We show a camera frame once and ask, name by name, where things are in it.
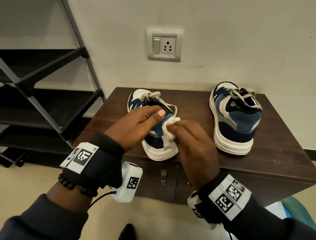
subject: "black cable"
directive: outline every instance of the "black cable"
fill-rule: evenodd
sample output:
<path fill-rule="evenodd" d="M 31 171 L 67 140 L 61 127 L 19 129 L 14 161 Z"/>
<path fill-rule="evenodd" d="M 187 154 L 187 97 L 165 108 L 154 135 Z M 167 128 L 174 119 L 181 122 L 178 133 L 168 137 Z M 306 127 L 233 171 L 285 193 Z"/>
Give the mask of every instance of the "black cable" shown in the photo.
<path fill-rule="evenodd" d="M 103 194 L 102 196 L 98 197 L 93 203 L 91 203 L 89 209 L 90 209 L 90 208 L 92 207 L 92 205 L 95 204 L 98 200 L 100 200 L 101 198 L 103 198 L 104 196 L 109 195 L 109 194 L 116 194 L 116 191 L 108 192 L 108 193 Z"/>

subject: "floor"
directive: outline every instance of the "floor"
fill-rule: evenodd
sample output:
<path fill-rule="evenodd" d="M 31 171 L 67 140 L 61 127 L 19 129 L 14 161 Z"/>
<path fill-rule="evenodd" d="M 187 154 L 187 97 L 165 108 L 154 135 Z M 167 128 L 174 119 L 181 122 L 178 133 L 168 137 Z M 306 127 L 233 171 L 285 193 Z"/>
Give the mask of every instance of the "floor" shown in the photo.
<path fill-rule="evenodd" d="M 7 218 L 21 214 L 42 193 L 55 184 L 60 169 L 25 164 L 22 168 L 0 167 L 0 226 Z M 101 189 L 99 196 L 109 189 Z M 316 186 L 294 195 L 316 221 Z M 219 227 L 202 227 L 189 207 L 135 197 L 119 204 L 111 196 L 99 200 L 90 210 L 81 239 L 116 240 L 127 223 L 132 223 L 139 239 L 221 239 Z"/>

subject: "black beaded bracelet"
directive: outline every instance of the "black beaded bracelet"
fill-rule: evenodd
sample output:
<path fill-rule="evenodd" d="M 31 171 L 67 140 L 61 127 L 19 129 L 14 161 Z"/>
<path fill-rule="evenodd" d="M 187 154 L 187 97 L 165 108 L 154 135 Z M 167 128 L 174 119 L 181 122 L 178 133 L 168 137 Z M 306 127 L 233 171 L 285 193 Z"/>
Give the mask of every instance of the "black beaded bracelet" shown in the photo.
<path fill-rule="evenodd" d="M 64 175 L 63 173 L 59 174 L 58 176 L 58 181 L 66 188 L 68 188 L 69 190 L 72 190 L 75 188 L 75 186 L 77 184 L 75 184 L 74 182 L 69 181 Z M 91 190 L 88 189 L 84 186 L 82 186 L 82 189 L 80 190 L 80 193 L 83 195 L 86 195 L 88 197 L 96 197 L 98 195 L 98 191 L 97 190 Z"/>

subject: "shoelace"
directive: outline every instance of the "shoelace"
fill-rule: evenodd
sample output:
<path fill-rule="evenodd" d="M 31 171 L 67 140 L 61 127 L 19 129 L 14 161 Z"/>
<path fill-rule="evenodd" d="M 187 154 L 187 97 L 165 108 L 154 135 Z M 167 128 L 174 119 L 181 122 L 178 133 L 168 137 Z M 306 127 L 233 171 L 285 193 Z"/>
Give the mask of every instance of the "shoelace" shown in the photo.
<path fill-rule="evenodd" d="M 176 116 L 176 115 L 177 115 L 178 108 L 177 108 L 175 105 L 166 103 L 164 100 L 162 100 L 162 99 L 160 98 L 160 96 L 161 96 L 160 92 L 148 92 L 148 93 L 144 93 L 139 99 L 140 99 L 140 100 L 144 100 L 144 98 L 147 98 L 147 99 L 149 100 L 149 97 L 151 97 L 151 98 L 157 98 L 160 102 L 162 102 L 162 103 L 165 104 L 166 106 L 173 106 L 174 109 L 175 109 L 174 116 Z"/>
<path fill-rule="evenodd" d="M 259 108 L 260 110 L 262 110 L 262 107 L 261 107 L 260 103 L 249 92 L 248 92 L 248 94 L 246 94 L 244 96 L 241 96 L 240 93 L 238 92 L 240 90 L 240 88 L 236 88 L 236 89 L 234 89 L 234 88 L 227 88 L 227 90 L 229 91 L 229 94 L 230 94 L 230 96 L 232 98 L 242 100 L 247 107 Z M 248 103 L 246 103 L 246 101 L 245 101 L 245 98 L 248 98 L 248 97 L 251 97 L 254 100 L 254 102 L 256 103 L 256 105 L 249 106 Z"/>

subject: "cabinet handle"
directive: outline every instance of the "cabinet handle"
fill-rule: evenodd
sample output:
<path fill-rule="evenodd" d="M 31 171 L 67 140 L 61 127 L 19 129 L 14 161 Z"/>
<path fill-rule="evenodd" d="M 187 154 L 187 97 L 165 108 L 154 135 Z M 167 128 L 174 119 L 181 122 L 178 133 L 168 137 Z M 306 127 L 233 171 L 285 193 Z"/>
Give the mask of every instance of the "cabinet handle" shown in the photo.
<path fill-rule="evenodd" d="M 167 182 L 167 171 L 161 170 L 161 184 L 165 185 Z"/>

